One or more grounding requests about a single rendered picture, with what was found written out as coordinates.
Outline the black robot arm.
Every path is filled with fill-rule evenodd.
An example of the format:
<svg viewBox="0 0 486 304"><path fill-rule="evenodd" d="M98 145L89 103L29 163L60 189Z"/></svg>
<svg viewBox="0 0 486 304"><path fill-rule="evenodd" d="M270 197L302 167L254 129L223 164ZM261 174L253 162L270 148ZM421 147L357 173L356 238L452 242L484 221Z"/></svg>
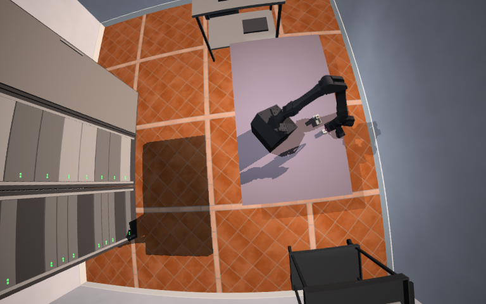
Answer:
<svg viewBox="0 0 486 304"><path fill-rule="evenodd" d="M337 79L335 79L337 78ZM285 119L293 117L299 113L306 105L310 104L320 96L331 94L335 92L337 102L337 117L332 120L333 125L329 126L331 131L335 130L336 137L341 138L345 135L343 126L352 127L354 125L354 116L348 115L347 101L346 101L347 85L344 83L342 76L324 75L310 91L298 98L297 100L289 102L283 106L281 110L271 108L271 112L279 132L288 132L285 125ZM286 109L285 109L286 107ZM336 108L337 108L336 107ZM338 116L339 114L339 116ZM348 121L346 121L348 120ZM338 127L335 127L338 126Z"/></svg>

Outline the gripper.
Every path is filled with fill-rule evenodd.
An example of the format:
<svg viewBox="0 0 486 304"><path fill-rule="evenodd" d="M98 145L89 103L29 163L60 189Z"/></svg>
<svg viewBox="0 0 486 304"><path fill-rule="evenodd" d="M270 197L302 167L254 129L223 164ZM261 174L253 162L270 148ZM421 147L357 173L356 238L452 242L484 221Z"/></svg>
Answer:
<svg viewBox="0 0 486 304"><path fill-rule="evenodd" d="M330 129L330 127L329 127L329 126L331 126L331 125L333 125L332 120L324 124L324 126L325 126L325 130L326 130L327 132L331 132L331 129ZM333 126L334 126L334 125L333 125Z"/></svg>

